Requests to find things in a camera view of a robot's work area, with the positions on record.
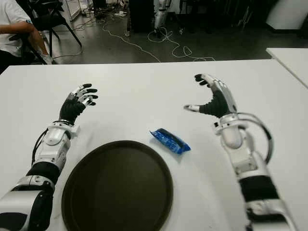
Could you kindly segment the left robot hand black silver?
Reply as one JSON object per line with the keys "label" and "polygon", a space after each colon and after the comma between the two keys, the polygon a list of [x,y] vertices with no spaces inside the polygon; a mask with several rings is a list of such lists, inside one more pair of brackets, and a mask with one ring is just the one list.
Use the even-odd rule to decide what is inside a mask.
{"label": "left robot hand black silver", "polygon": [[92,84],[82,84],[71,91],[65,99],[59,113],[59,120],[74,125],[75,120],[88,106],[95,106],[94,100],[98,99],[97,89]]}

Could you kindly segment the right robot hand black silver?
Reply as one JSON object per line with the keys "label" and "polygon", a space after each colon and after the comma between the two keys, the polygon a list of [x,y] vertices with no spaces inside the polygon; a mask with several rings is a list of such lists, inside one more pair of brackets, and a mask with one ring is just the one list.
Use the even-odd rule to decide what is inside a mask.
{"label": "right robot hand black silver", "polygon": [[237,113],[235,100],[224,82],[210,74],[197,74],[194,78],[200,86],[210,88],[213,97],[211,101],[203,105],[185,105],[183,107],[185,110],[211,115],[217,118]]}

